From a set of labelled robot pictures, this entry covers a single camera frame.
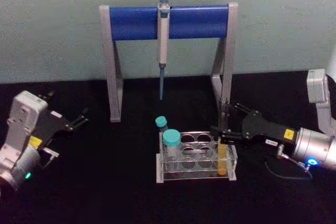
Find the silver stand leg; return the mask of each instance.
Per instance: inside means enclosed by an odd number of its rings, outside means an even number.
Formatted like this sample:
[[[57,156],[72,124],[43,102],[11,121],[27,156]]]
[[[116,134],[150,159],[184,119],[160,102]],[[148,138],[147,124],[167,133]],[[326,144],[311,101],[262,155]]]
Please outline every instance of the silver stand leg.
[[[107,88],[109,94],[111,122],[121,121],[121,104],[123,79],[121,75],[118,50],[115,41],[112,41],[110,7],[100,6],[101,31],[104,47]]]
[[[218,126],[227,129],[228,105],[230,103],[232,74],[235,63],[235,42],[238,18],[238,3],[229,3],[226,38],[220,39],[211,73],[212,85],[218,108]]]

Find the blue bar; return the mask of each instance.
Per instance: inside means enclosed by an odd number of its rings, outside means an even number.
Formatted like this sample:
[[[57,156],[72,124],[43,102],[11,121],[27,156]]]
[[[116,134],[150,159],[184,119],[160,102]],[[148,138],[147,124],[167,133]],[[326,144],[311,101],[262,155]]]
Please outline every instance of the blue bar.
[[[113,40],[157,39],[156,7],[110,7]],[[169,39],[225,38],[227,5],[173,6]]]

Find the green indicator light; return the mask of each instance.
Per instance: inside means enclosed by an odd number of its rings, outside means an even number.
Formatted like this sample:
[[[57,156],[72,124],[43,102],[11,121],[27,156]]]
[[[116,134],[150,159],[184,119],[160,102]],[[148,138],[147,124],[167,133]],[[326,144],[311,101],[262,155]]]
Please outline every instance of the green indicator light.
[[[27,173],[25,179],[29,179],[31,177],[31,173]]]

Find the black tabletop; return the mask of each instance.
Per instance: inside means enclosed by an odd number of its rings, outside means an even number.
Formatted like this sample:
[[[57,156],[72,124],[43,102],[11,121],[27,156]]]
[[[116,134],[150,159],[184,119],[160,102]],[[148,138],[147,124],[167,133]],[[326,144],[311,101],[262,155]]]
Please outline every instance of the black tabletop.
[[[232,101],[258,109],[270,121],[318,131],[306,77],[307,72],[237,74]],[[333,105],[335,85],[331,83],[330,89]],[[52,142],[50,148],[60,156],[48,168],[34,171],[10,202],[0,203],[0,223],[336,222],[336,172],[314,167],[310,181],[276,178],[263,163],[276,150],[261,143],[237,146],[235,182],[156,184],[159,140],[154,120],[165,115],[169,127],[181,132],[208,131],[216,125],[209,77],[166,78],[162,102],[158,79],[126,80],[121,123],[109,122],[105,81],[3,84],[1,144],[12,99],[22,90],[54,90],[52,109],[72,120],[88,107],[90,122]],[[290,164],[278,162],[275,166],[286,172]]]

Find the light blue wall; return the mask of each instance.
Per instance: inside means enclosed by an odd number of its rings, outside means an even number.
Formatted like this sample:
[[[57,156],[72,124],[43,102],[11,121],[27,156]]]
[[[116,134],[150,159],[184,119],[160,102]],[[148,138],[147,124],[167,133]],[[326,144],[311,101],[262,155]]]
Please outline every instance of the light blue wall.
[[[172,5],[239,2],[235,71],[323,68],[336,41],[336,0],[170,0]],[[158,0],[0,0],[0,82],[105,77],[98,6]],[[155,41],[120,42],[126,78],[158,76]],[[210,73],[216,41],[170,42],[167,75]]]

